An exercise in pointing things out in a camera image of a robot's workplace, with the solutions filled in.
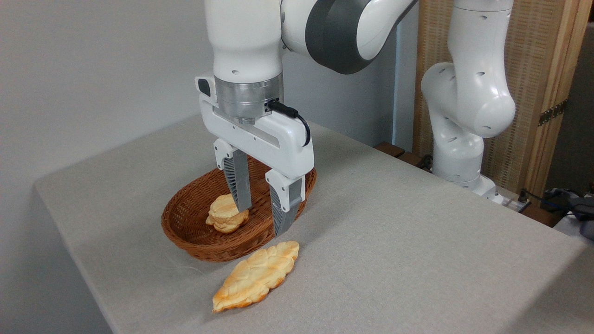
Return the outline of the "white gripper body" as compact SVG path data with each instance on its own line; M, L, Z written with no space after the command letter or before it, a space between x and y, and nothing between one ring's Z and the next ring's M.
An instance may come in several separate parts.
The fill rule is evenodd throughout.
M196 77L200 110L206 129L289 179L297 179L314 167L313 144L304 146L303 123L278 112L241 124L219 109L222 101L212 77Z

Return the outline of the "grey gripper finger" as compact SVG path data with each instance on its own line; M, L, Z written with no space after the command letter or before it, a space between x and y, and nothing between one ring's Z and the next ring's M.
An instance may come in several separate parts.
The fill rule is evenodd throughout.
M265 177L270 186L274 234L278 237L291 227L305 200L305 176L293 180L272 169Z
M238 211L246 211L252 206L247 154L222 139L213 146L217 167L224 173Z

